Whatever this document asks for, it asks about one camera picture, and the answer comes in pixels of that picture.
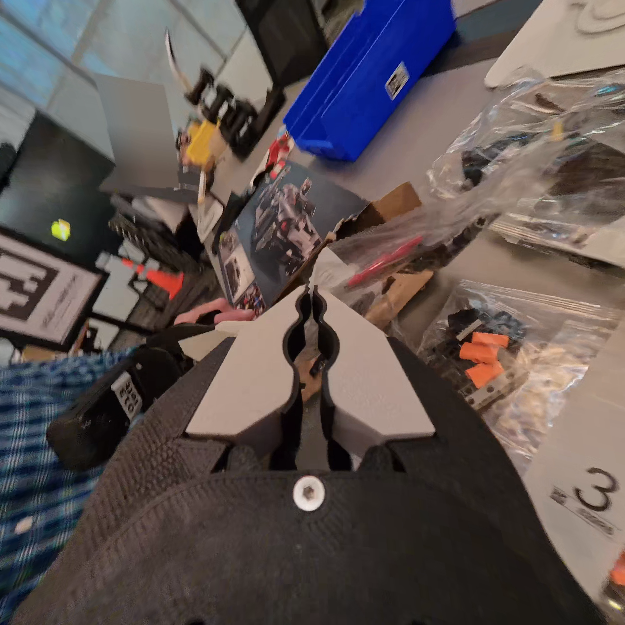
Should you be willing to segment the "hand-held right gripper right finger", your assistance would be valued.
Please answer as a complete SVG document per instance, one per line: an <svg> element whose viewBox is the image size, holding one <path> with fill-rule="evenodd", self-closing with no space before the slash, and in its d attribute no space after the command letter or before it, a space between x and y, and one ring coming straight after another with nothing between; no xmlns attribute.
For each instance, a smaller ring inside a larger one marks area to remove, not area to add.
<svg viewBox="0 0 625 625"><path fill-rule="evenodd" d="M314 287L322 371L323 433L348 458L387 442L430 439L436 429L387 335L329 291Z"/></svg>

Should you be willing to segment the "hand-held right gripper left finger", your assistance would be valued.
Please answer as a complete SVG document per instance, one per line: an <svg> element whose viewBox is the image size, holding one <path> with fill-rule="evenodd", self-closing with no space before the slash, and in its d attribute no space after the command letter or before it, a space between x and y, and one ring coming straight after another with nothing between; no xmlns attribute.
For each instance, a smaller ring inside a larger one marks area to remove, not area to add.
<svg viewBox="0 0 625 625"><path fill-rule="evenodd" d="M277 462L295 461L302 427L295 361L306 345L310 314L309 288L300 286L262 316L243 322L186 434L247 445Z"/></svg>

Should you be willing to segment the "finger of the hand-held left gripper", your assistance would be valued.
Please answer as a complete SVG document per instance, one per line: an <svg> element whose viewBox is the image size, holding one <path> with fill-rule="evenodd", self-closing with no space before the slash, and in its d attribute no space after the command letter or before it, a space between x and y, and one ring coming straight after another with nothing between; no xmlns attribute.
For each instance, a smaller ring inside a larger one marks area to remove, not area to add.
<svg viewBox="0 0 625 625"><path fill-rule="evenodd" d="M224 340L235 338L243 326L244 321L225 321L216 324L213 330L184 338L178 343L186 357L199 362Z"/></svg>

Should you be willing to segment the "printed cardboard lego box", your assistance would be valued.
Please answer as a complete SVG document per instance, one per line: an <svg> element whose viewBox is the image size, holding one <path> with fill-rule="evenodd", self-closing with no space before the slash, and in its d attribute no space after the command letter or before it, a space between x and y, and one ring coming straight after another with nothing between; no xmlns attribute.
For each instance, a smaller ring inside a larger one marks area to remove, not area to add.
<svg viewBox="0 0 625 625"><path fill-rule="evenodd" d="M256 316L292 290L324 246L422 206L411 183L369 201L289 160L254 181L230 195L226 209L239 214L213 247L230 305Z"/></svg>

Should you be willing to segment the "person's left hand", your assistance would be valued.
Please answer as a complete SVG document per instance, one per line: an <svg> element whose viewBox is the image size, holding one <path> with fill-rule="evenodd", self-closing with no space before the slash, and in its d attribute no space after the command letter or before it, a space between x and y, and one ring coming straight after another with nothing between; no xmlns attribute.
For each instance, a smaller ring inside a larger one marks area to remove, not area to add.
<svg viewBox="0 0 625 625"><path fill-rule="evenodd" d="M200 304L190 311L180 314L174 320L174 325L181 324L220 324L230 321L246 322L255 318L253 309L238 309L231 306L228 300L219 298L208 303Z"/></svg>

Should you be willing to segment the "orange traffic cone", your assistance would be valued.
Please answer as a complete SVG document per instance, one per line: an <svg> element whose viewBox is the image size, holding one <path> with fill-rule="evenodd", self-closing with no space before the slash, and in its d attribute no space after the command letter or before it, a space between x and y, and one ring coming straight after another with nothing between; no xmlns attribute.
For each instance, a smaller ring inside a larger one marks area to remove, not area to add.
<svg viewBox="0 0 625 625"><path fill-rule="evenodd" d="M148 282L167 293L169 301L174 300L183 288L185 277L183 272L174 274L162 270L151 270L127 258L121 258L121 262L125 267L133 270L139 280Z"/></svg>

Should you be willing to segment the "blue plaid clothing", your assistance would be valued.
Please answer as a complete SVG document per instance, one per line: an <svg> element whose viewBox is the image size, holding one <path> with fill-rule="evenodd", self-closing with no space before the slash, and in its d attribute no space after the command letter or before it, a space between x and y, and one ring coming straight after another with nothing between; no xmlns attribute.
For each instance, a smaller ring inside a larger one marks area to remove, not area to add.
<svg viewBox="0 0 625 625"><path fill-rule="evenodd" d="M97 449L100 466L75 472L59 461L47 430L134 351L1 367L1 624L11 622L66 545L125 437L121 430Z"/></svg>

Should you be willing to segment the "black ribbed object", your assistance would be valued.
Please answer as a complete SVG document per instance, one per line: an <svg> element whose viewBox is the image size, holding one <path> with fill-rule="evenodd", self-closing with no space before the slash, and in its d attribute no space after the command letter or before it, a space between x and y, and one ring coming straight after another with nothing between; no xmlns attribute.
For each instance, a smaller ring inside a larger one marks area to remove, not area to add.
<svg viewBox="0 0 625 625"><path fill-rule="evenodd" d="M182 250L172 234L134 221L126 215L115 212L108 222L109 229L130 242L145 256L154 259L167 268L178 272L201 274L204 265Z"/></svg>

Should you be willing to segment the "clear bag with orange pieces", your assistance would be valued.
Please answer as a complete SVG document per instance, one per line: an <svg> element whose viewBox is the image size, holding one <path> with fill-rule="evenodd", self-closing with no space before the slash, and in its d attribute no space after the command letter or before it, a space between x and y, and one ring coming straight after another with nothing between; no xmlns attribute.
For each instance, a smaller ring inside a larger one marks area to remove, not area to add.
<svg viewBox="0 0 625 625"><path fill-rule="evenodd" d="M520 475L624 311L462 280L417 355L476 411Z"/></svg>

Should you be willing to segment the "black framed marker board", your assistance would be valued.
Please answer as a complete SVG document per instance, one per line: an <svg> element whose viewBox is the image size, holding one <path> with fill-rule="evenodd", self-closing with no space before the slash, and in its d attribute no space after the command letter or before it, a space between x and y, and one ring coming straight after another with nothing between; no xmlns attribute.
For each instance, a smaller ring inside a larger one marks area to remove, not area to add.
<svg viewBox="0 0 625 625"><path fill-rule="evenodd" d="M67 353L108 274L1 227L1 339Z"/></svg>

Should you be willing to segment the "red toy figure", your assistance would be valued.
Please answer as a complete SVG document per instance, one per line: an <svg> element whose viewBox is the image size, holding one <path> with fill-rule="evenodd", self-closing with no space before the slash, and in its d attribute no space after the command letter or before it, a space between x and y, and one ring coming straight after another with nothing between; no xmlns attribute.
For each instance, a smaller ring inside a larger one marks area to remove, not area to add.
<svg viewBox="0 0 625 625"><path fill-rule="evenodd" d="M285 162L295 146L290 133L285 130L270 145L265 163L265 173L274 181L285 167Z"/></svg>

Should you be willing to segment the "black box with yellow sticker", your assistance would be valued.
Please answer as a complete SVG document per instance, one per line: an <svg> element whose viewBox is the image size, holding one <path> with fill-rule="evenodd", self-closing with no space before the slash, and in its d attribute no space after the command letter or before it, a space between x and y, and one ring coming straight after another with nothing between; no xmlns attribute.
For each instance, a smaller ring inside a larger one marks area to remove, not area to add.
<svg viewBox="0 0 625 625"><path fill-rule="evenodd" d="M122 244L99 190L114 163L37 111L1 188L1 225L84 265Z"/></svg>

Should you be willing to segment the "white paper parts bag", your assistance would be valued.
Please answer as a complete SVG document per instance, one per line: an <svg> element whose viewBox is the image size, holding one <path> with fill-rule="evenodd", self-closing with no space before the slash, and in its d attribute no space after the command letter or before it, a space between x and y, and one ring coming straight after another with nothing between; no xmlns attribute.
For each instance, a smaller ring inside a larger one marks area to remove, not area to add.
<svg viewBox="0 0 625 625"><path fill-rule="evenodd" d="M624 551L624 321L571 391L524 476L537 517L598 601Z"/></svg>
<svg viewBox="0 0 625 625"><path fill-rule="evenodd" d="M498 88L521 69L564 77L624 66L624 1L543 1L484 78Z"/></svg>

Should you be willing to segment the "large clear parts bag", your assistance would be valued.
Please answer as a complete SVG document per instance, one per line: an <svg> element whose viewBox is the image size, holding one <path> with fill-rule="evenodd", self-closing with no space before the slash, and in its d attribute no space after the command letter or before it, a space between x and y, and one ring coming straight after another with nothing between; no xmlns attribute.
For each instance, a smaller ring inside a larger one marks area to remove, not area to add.
<svg viewBox="0 0 625 625"><path fill-rule="evenodd" d="M422 205L332 245L351 294L446 267L488 229L624 269L624 70L518 71L427 171Z"/></svg>

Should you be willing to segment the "blue plastic bin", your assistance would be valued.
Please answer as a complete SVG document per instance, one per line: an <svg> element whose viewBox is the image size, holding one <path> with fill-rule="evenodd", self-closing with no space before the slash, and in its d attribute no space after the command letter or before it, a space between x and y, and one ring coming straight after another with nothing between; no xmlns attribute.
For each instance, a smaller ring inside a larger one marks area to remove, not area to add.
<svg viewBox="0 0 625 625"><path fill-rule="evenodd" d="M285 115L299 150L356 161L455 31L451 1L365 1Z"/></svg>

